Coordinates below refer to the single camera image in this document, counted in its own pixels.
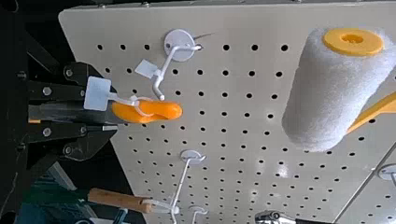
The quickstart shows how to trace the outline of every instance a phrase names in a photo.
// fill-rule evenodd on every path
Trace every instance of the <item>pegboard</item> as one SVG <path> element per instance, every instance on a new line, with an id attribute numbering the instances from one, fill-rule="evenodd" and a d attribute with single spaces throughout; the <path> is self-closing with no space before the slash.
<path id="1" fill-rule="evenodd" d="M 198 217 L 202 223 L 253 223 L 265 209 L 336 220 L 393 145 L 396 117 L 379 116 L 325 153 L 295 149 L 280 121 L 310 31 L 382 27 L 396 40 L 396 3 L 224 3 L 78 7 L 60 14 L 76 60 L 92 64 L 125 94 L 155 98 L 151 80 L 134 69 L 142 59 L 163 63 L 169 31 L 202 36 L 196 42 L 204 49 L 171 63 L 161 85 L 167 100 L 182 105 L 183 116 L 121 125 L 111 139 L 131 188 L 169 202 L 184 166 L 178 155 L 195 149 L 207 159 L 188 171 L 180 223 L 191 222 L 191 205 L 209 210 Z M 365 108 L 394 90 L 393 73 Z M 168 215 L 145 218 L 170 223 Z M 361 221 L 351 218 L 348 223 Z"/>
<path id="2" fill-rule="evenodd" d="M 393 146 L 389 156 L 385 157 L 378 165 L 395 164 L 396 153 Z M 396 218 L 396 187 L 392 181 L 381 179 L 377 170 L 369 177 L 367 185 L 362 188 L 346 212 L 340 217 L 339 223 L 395 223 Z"/>

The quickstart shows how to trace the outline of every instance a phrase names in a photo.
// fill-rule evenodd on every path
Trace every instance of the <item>white hook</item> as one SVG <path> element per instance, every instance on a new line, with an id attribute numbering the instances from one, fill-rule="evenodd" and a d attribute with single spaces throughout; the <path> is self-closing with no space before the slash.
<path id="1" fill-rule="evenodd" d="M 207 210 L 200 206 L 191 206 L 190 210 L 193 211 L 191 224 L 194 224 L 197 214 L 206 215 L 208 213 Z"/>
<path id="2" fill-rule="evenodd" d="M 157 208 L 153 209 L 152 211 L 154 213 L 169 213 L 171 215 L 171 218 L 172 218 L 172 221 L 174 224 L 177 224 L 175 214 L 178 214 L 180 211 L 179 207 L 177 207 L 178 196 L 180 195 L 181 187 L 183 186 L 184 179 L 186 177 L 186 173 L 189 168 L 189 165 L 201 163 L 201 161 L 203 161 L 206 158 L 206 156 L 201 156 L 201 154 L 199 152 L 194 151 L 194 150 L 184 150 L 181 152 L 180 158 L 184 162 L 186 162 L 186 164 L 184 166 L 183 172 L 181 174 L 180 180 L 177 185 L 176 193 L 175 193 L 171 203 L 170 204 L 162 203 L 162 202 L 158 202 L 158 201 L 151 200 L 151 199 L 143 200 L 143 203 L 151 203 L 156 206 L 162 207 L 162 208 L 158 208 L 158 209 Z"/>
<path id="3" fill-rule="evenodd" d="M 177 62 L 185 62 L 196 50 L 202 49 L 201 45 L 195 45 L 195 41 L 192 36 L 184 30 L 173 30 L 171 31 L 164 40 L 165 52 L 168 55 L 165 62 L 163 63 L 162 69 L 150 63 L 146 60 L 136 67 L 134 70 L 137 74 L 141 76 L 152 78 L 156 76 L 154 84 L 152 85 L 152 90 L 159 100 L 163 101 L 165 96 L 160 91 L 160 84 L 163 81 L 164 74 L 168 69 L 168 66 L 172 60 Z"/>
<path id="4" fill-rule="evenodd" d="M 396 164 L 384 165 L 378 170 L 378 176 L 384 180 L 391 180 L 396 187 Z"/>

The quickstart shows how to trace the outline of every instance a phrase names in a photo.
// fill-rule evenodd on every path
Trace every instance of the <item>orange plastic handle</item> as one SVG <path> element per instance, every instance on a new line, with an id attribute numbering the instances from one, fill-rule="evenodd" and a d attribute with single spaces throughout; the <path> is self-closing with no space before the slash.
<path id="1" fill-rule="evenodd" d="M 384 99 L 378 101 L 372 107 L 363 111 L 355 122 L 349 127 L 347 133 L 351 133 L 358 129 L 361 125 L 375 118 L 379 114 L 396 113 L 396 92 L 388 95 Z"/>
<path id="2" fill-rule="evenodd" d="M 130 105 L 114 102 L 111 106 L 113 113 L 117 117 L 132 123 L 150 123 L 160 119 L 177 119 L 183 114 L 181 106 L 172 102 L 140 101 L 139 108 L 143 113 L 152 114 L 152 116 L 142 116 Z"/>

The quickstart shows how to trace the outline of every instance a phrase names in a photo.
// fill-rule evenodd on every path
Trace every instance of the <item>orange handle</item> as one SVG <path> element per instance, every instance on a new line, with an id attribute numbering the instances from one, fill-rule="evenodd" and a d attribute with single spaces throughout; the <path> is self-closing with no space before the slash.
<path id="1" fill-rule="evenodd" d="M 142 203 L 145 199 L 147 198 L 121 194 L 105 189 L 91 189 L 88 194 L 88 201 L 92 203 L 127 208 L 141 213 L 150 213 L 152 205 L 150 203 Z"/>
<path id="2" fill-rule="evenodd" d="M 361 125 L 375 118 L 379 114 L 383 113 L 396 113 L 396 92 L 386 96 L 384 99 L 378 101 L 375 105 L 363 111 L 353 124 L 347 130 L 347 133 L 351 133 L 358 129 Z"/>
<path id="3" fill-rule="evenodd" d="M 177 119 L 183 113 L 180 105 L 161 101 L 140 101 L 139 108 L 143 113 L 151 115 L 148 117 L 140 115 L 130 105 L 114 102 L 111 108 L 117 117 L 132 123 L 150 123 L 160 119 Z"/>

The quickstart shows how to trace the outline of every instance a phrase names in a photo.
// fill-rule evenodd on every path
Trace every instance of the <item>white fluffy roller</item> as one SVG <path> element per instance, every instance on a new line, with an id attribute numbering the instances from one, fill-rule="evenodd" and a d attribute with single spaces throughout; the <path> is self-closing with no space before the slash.
<path id="1" fill-rule="evenodd" d="M 383 32 L 371 31 L 383 41 L 377 54 L 348 56 L 325 46 L 328 31 L 317 29 L 307 38 L 282 119 L 290 141 L 311 151 L 341 141 L 396 65 L 396 47 Z"/>

